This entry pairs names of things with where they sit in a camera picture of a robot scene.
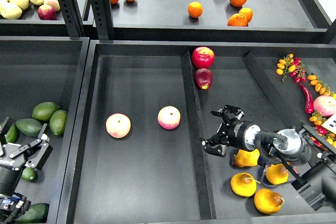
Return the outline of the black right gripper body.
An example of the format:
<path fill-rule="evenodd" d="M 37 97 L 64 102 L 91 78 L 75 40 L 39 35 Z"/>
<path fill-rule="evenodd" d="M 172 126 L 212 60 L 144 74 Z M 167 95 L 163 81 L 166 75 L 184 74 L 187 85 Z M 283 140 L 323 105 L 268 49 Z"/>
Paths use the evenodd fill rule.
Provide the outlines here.
<path fill-rule="evenodd" d="M 256 148 L 255 136 L 261 131 L 258 125 L 249 121 L 231 120 L 225 126 L 228 146 L 244 151 L 253 151 Z"/>

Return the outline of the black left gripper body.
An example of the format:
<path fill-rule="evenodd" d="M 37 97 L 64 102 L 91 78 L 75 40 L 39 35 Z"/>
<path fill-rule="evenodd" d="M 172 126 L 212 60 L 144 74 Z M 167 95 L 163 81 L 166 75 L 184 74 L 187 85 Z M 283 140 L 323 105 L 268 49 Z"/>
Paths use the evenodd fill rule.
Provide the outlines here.
<path fill-rule="evenodd" d="M 1 195 L 13 195 L 27 162 L 24 153 L 12 157 L 21 145 L 8 143 L 1 147 Z"/>

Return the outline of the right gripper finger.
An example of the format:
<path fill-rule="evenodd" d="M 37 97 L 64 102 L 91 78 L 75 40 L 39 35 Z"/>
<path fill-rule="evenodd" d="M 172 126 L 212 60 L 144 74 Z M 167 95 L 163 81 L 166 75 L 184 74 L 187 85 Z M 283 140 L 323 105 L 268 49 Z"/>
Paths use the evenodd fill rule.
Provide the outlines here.
<path fill-rule="evenodd" d="M 233 120 L 241 120 L 244 116 L 244 111 L 236 106 L 225 105 L 223 109 L 219 109 L 218 111 L 211 111 L 213 116 L 217 116 L 222 118 L 225 124 L 231 124 Z"/>
<path fill-rule="evenodd" d="M 215 134 L 208 139 L 202 140 L 202 149 L 210 155 L 225 157 L 226 146 L 221 143 L 220 135 Z"/>

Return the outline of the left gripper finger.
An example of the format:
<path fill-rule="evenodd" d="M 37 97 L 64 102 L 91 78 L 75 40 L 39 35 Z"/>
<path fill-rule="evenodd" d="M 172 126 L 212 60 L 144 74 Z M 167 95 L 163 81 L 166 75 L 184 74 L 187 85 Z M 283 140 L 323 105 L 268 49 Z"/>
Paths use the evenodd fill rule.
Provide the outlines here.
<path fill-rule="evenodd" d="M 10 130 L 14 123 L 14 120 L 10 117 L 6 117 L 1 123 L 1 156 L 4 155 L 5 145 L 7 144 L 6 134 Z"/>
<path fill-rule="evenodd" d="M 45 134 L 48 124 L 43 124 L 37 138 L 25 145 L 17 145 L 9 152 L 9 164 L 13 170 L 24 166 L 41 170 L 49 158 L 53 147 L 49 144 L 50 138 Z"/>

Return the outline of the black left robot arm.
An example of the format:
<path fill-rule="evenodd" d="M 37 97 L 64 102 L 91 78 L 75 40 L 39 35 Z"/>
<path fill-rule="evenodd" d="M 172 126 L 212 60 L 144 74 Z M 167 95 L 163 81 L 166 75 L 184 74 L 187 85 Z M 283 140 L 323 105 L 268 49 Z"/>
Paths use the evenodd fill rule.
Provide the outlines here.
<path fill-rule="evenodd" d="M 30 208 L 26 196 L 17 193 L 16 187 L 25 167 L 41 170 L 52 152 L 44 124 L 38 136 L 26 145 L 8 143 L 5 135 L 14 124 L 6 117 L 1 124 L 1 223 L 10 223 L 24 215 Z"/>

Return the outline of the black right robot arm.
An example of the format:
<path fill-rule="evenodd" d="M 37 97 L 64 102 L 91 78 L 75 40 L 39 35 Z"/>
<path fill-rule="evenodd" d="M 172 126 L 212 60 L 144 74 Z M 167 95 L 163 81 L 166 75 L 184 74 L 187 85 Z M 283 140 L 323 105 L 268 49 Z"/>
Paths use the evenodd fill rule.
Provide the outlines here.
<path fill-rule="evenodd" d="M 265 172 L 283 164 L 295 178 L 292 186 L 311 208 L 335 206 L 335 149 L 312 127 L 302 124 L 299 131 L 265 132 L 243 121 L 243 110 L 231 105 L 211 114 L 223 121 L 215 135 L 202 141 L 205 152 L 224 157 L 228 146 L 249 155 L 258 150 L 257 164 Z"/>

